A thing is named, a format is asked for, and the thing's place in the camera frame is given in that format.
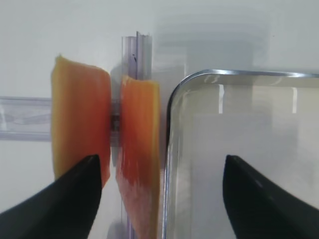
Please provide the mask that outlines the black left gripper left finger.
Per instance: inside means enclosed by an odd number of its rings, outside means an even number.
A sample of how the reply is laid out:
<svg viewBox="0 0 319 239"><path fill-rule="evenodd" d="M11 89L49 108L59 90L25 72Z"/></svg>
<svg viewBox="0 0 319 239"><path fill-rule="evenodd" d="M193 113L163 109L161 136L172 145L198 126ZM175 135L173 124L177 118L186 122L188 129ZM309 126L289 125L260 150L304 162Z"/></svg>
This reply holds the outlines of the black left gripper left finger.
<svg viewBox="0 0 319 239"><path fill-rule="evenodd" d="M87 156L42 191L0 215L2 239L86 239L102 193L100 159Z"/></svg>

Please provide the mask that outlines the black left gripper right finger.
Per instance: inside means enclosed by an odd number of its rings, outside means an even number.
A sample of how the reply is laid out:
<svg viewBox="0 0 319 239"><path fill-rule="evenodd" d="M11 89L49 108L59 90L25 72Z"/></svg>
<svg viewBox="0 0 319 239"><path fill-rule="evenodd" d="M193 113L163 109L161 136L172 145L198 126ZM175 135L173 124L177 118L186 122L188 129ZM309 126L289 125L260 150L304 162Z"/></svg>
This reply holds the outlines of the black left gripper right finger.
<svg viewBox="0 0 319 239"><path fill-rule="evenodd" d="M238 239L317 239L319 211L236 155L227 155L223 202Z"/></svg>

